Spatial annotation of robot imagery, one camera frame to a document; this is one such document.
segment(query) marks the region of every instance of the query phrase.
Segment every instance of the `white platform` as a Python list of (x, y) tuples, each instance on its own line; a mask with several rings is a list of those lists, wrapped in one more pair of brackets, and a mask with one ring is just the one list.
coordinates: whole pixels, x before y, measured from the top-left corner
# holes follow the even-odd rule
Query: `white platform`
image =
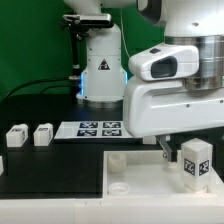
[[(169, 168), (162, 151), (122, 152), (124, 172), (110, 173), (105, 152), (103, 198), (1, 200), (0, 223), (7, 224), (222, 224), (224, 184), (212, 170), (209, 192), (185, 193), (179, 165)], [(127, 183), (130, 193), (111, 195), (114, 182)]]

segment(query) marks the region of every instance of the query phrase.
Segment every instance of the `black cable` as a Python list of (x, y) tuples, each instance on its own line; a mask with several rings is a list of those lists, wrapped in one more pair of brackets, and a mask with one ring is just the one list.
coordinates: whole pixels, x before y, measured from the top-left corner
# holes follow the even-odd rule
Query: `black cable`
[(45, 91), (47, 91), (48, 89), (53, 89), (53, 88), (70, 88), (71, 87), (71, 85), (67, 85), (67, 86), (48, 86), (48, 87), (46, 87), (46, 88), (44, 88), (41, 92), (40, 92), (40, 94), (43, 94)]
[(45, 82), (59, 82), (59, 81), (68, 81), (69, 78), (68, 77), (61, 77), (61, 78), (52, 78), (52, 79), (39, 79), (39, 80), (35, 80), (35, 81), (31, 81), (31, 82), (27, 82), (24, 83), (20, 86), (17, 86), (16, 88), (12, 89), (10, 92), (8, 92), (5, 97), (3, 98), (3, 100), (7, 100), (13, 93), (17, 92), (20, 89), (23, 89), (27, 86), (31, 86), (31, 85), (35, 85), (35, 84), (39, 84), (39, 83), (45, 83)]

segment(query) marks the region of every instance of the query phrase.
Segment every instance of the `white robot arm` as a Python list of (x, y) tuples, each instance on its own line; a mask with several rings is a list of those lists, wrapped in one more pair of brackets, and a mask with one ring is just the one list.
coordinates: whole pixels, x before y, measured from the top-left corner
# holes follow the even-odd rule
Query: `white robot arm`
[(101, 13), (101, 8), (122, 8), (135, 3), (135, 0), (64, 0), (77, 14)]
[(124, 125), (135, 137), (224, 125), (224, 0), (138, 0), (165, 40), (134, 55)]
[(111, 17), (101, 14), (101, 8), (126, 7), (136, 0), (64, 0), (78, 15), (65, 15), (66, 19), (79, 17), (78, 23), (97, 25), (88, 31), (86, 38), (87, 67), (81, 75), (78, 102), (91, 107), (111, 108), (122, 106), (127, 73), (121, 66), (121, 31)]

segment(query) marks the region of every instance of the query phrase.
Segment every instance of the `green backdrop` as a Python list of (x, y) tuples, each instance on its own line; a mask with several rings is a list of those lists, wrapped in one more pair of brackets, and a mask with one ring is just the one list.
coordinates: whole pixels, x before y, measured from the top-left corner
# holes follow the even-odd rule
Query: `green backdrop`
[[(61, 17), (68, 11), (62, 0), (0, 0), (0, 99), (12, 88), (28, 81), (71, 75), (69, 32), (60, 27)], [(104, 12), (110, 13), (120, 26), (119, 9), (105, 9)], [(135, 7), (123, 9), (123, 21), (131, 55), (163, 40), (163, 30), (150, 26)], [(84, 68), (84, 42), (79, 46), (79, 55)], [(122, 65), (128, 70), (123, 45)], [(39, 94), (49, 85), (52, 84), (31, 86), (17, 94)], [(58, 88), (46, 93), (67, 91)]]

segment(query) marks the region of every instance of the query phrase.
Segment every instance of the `small white cube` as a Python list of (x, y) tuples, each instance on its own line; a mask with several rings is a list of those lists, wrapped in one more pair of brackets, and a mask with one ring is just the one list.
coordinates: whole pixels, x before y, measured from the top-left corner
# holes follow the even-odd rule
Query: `small white cube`
[(181, 179), (193, 191), (207, 187), (211, 181), (212, 145), (192, 139), (181, 145)]
[(28, 126), (26, 124), (14, 125), (6, 134), (7, 147), (22, 147), (28, 138)]
[(48, 146), (53, 138), (53, 125), (41, 124), (33, 134), (35, 146)]

